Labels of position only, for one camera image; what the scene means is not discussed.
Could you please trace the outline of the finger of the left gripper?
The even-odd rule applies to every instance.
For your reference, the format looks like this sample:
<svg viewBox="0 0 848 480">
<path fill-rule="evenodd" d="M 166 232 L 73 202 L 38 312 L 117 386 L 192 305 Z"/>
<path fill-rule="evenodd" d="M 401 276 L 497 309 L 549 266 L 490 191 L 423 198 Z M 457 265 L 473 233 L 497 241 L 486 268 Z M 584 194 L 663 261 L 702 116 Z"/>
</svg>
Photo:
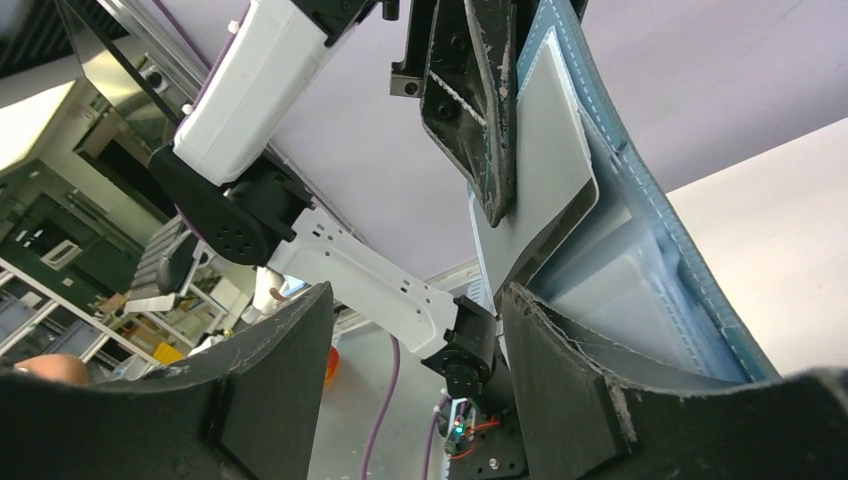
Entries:
<svg viewBox="0 0 848 480">
<path fill-rule="evenodd" d="M 390 92 L 416 98 L 424 129 L 469 182 L 491 227 L 517 196 L 518 6 L 414 1 Z"/>
</svg>

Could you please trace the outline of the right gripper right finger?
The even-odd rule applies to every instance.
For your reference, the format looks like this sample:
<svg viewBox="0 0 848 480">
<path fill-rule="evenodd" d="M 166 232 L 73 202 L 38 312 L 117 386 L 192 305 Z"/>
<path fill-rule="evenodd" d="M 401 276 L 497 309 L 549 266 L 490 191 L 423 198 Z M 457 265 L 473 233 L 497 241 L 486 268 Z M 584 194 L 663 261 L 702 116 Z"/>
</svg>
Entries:
<svg viewBox="0 0 848 480">
<path fill-rule="evenodd" d="M 847 373 L 692 377 L 555 312 L 518 284 L 502 319 L 534 479 L 843 479 Z"/>
</svg>

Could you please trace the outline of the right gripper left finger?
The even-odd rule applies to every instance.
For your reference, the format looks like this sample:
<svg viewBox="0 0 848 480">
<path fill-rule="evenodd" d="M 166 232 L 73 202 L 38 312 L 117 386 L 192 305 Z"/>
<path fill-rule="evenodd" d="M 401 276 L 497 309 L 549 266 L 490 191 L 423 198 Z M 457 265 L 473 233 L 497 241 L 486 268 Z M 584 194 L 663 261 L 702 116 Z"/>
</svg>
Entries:
<svg viewBox="0 0 848 480">
<path fill-rule="evenodd" d="M 334 326 L 328 283 L 134 381 L 1 377 L 5 479 L 304 479 Z"/>
</svg>

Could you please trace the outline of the grey card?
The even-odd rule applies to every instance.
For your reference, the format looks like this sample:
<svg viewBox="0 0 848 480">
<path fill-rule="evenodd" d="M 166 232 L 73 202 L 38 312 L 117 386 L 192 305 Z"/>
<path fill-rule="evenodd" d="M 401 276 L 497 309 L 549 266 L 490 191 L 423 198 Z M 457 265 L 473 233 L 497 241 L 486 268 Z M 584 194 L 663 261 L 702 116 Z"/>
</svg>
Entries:
<svg viewBox="0 0 848 480">
<path fill-rule="evenodd" d="M 515 203 L 492 227 L 469 199 L 481 274 L 495 300 L 506 285 L 528 283 L 598 201 L 579 101 L 554 28 L 532 52 L 517 116 Z"/>
</svg>

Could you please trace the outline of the blue card holder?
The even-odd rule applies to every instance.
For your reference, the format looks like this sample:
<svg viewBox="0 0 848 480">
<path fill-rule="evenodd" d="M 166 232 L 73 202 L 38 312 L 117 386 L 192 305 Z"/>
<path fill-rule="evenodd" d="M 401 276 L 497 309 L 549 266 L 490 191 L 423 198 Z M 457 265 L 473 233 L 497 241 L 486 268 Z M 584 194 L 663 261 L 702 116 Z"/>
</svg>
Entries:
<svg viewBox="0 0 848 480">
<path fill-rule="evenodd" d="M 518 95 L 549 28 L 563 43 L 598 201 L 525 285 L 564 317 L 689 376 L 722 384 L 776 379 L 641 158 L 569 2 L 537 5 L 517 60 Z"/>
</svg>

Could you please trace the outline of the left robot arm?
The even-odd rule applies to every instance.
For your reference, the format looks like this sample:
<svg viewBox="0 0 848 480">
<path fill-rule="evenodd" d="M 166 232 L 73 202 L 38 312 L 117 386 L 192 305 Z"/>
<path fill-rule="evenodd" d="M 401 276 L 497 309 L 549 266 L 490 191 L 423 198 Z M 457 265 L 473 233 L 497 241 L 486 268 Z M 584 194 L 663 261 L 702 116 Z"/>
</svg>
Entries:
<svg viewBox="0 0 848 480">
<path fill-rule="evenodd" d="M 416 279 L 319 208 L 292 170 L 265 156 L 286 111 L 371 1 L 253 1 L 173 141 L 149 171 L 197 236 L 227 260 L 329 282 L 337 299 L 441 375 L 451 396 L 489 411 L 512 401 L 494 316 Z M 490 226 L 515 203 L 515 1 L 416 1 L 396 95 L 420 101 L 426 133 L 457 167 Z"/>
</svg>

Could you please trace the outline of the orange drink bottle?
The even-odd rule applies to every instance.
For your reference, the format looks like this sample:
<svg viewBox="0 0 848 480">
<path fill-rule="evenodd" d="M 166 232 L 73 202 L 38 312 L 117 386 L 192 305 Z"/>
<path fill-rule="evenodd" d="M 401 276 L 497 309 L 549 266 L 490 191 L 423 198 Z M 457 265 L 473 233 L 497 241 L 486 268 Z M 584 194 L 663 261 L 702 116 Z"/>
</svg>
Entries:
<svg viewBox="0 0 848 480">
<path fill-rule="evenodd" d="M 341 362 L 341 357 L 338 349 L 335 346 L 331 346 L 328 352 L 327 365 L 325 369 L 325 377 L 324 377 L 324 388 L 328 388 L 332 385 L 339 366 Z"/>
</svg>

